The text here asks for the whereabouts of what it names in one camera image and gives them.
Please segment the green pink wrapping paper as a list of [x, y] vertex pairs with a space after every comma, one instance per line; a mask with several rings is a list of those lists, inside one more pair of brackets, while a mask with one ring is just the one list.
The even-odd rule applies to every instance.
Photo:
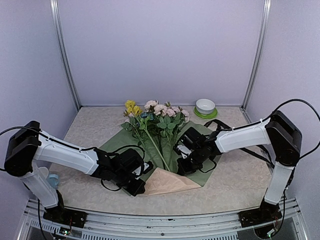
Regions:
[[218, 163], [220, 159], [219, 156], [215, 157], [213, 161], [207, 159], [203, 163], [202, 171], [198, 170], [190, 175], [181, 176], [177, 174], [177, 159], [181, 156], [170, 148], [165, 139], [161, 139], [161, 150], [166, 161], [171, 159], [169, 161], [171, 172], [163, 169], [162, 159], [145, 133], [142, 135], [142, 139], [143, 143], [140, 143], [140, 140], [134, 137], [131, 131], [123, 128], [99, 148], [106, 152], [113, 152], [123, 146], [140, 145], [145, 150], [144, 160], [151, 161], [153, 169], [141, 176], [141, 179], [145, 181], [144, 195], [169, 194], [203, 187], [214, 171], [215, 163]]

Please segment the pink rose stem bunch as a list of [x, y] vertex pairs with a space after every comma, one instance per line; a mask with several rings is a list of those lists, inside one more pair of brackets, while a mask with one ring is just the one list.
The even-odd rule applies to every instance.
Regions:
[[177, 143], [178, 134], [182, 127], [190, 120], [189, 112], [180, 106], [173, 106], [167, 101], [164, 104], [162, 117], [166, 127], [164, 129], [164, 136], [169, 146], [168, 170], [173, 171], [173, 152], [174, 145]]

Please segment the yellow fake flower stem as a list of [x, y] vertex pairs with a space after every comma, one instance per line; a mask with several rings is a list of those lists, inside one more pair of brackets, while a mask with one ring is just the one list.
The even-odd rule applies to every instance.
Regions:
[[142, 138], [142, 134], [140, 133], [143, 131], [147, 138], [151, 141], [153, 147], [157, 151], [158, 156], [161, 159], [162, 165], [164, 170], [169, 170], [169, 165], [167, 164], [162, 152], [160, 151], [160, 147], [155, 142], [154, 138], [150, 134], [148, 130], [148, 122], [150, 121], [148, 118], [141, 118], [141, 113], [144, 111], [140, 106], [136, 104], [134, 100], [127, 100], [124, 103], [125, 110], [123, 112], [123, 116], [128, 118], [128, 124], [132, 128], [132, 131], [137, 135], [137, 138], [144, 144], [144, 140]]

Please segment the black printed ribbon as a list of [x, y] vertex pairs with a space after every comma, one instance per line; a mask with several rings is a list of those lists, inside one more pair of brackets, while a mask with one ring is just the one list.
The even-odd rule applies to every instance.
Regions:
[[[207, 121], [203, 126], [208, 128], [212, 123], [217, 124], [217, 127], [216, 127], [217, 131], [226, 130], [226, 129], [230, 128], [230, 126], [228, 126], [226, 123], [224, 123], [218, 119], [212, 119], [210, 121]], [[264, 153], [267, 156], [267, 158], [265, 156], [262, 156], [261, 154], [258, 154], [256, 152], [248, 149], [248, 148], [240, 148], [240, 150], [255, 157], [255, 158], [258, 158], [258, 159], [266, 162], [272, 169], [274, 169], [275, 165], [272, 162], [272, 158], [271, 158], [269, 151], [263, 145], [257, 145], [257, 147], [261, 150], [262, 153]]]

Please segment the blue fake flower stem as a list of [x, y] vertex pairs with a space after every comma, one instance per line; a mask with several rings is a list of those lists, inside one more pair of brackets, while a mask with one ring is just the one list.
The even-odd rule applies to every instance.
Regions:
[[143, 119], [149, 119], [149, 120], [153, 120], [154, 119], [154, 115], [152, 112], [143, 112], [140, 114], [140, 117]]

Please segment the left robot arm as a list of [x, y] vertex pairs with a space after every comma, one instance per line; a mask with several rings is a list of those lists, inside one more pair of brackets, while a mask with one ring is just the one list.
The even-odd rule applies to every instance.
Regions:
[[70, 211], [64, 207], [58, 190], [48, 182], [45, 171], [52, 165], [79, 171], [101, 183], [112, 182], [131, 196], [145, 192], [146, 183], [141, 177], [153, 169], [153, 164], [145, 161], [145, 150], [139, 145], [126, 145], [112, 152], [83, 148], [48, 134], [37, 121], [10, 127], [1, 134], [10, 131], [16, 132], [8, 142], [4, 171], [19, 178], [61, 223], [70, 218]]

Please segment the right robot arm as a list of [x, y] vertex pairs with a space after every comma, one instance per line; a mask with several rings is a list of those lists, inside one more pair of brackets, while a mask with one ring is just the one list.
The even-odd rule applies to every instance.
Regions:
[[217, 129], [204, 135], [189, 127], [178, 139], [174, 151], [177, 159], [177, 173], [187, 176], [200, 171], [203, 163], [233, 150], [245, 150], [253, 146], [271, 146], [274, 152], [274, 167], [271, 180], [265, 192], [256, 218], [266, 222], [275, 212], [288, 187], [294, 169], [301, 156], [302, 133], [280, 110], [266, 119], [240, 127], [228, 127], [217, 121]]

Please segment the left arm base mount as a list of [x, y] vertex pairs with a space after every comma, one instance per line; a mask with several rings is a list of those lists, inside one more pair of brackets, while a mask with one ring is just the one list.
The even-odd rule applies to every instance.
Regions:
[[43, 218], [69, 227], [84, 228], [87, 215], [88, 214], [84, 211], [56, 206], [53, 208], [46, 208]]

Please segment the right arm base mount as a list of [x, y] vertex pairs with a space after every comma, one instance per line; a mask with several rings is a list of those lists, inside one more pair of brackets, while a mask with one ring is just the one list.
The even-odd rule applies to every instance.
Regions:
[[260, 205], [258, 208], [240, 211], [238, 213], [242, 228], [260, 225], [281, 219], [283, 217], [279, 205]]

